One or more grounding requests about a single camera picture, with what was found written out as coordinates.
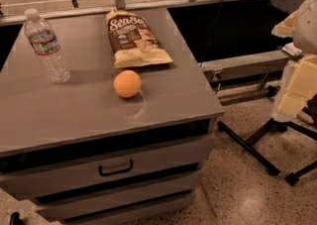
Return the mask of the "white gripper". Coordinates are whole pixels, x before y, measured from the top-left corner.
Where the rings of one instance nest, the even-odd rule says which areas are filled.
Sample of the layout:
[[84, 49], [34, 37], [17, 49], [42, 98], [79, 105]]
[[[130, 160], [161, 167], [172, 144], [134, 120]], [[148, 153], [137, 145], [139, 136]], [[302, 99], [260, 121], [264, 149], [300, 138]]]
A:
[[[291, 38], [294, 45], [306, 54], [317, 54], [317, 0], [304, 0], [298, 11], [275, 25], [271, 33]], [[284, 68], [271, 117], [288, 122], [317, 94], [317, 56], [305, 55], [299, 61], [290, 60]]]

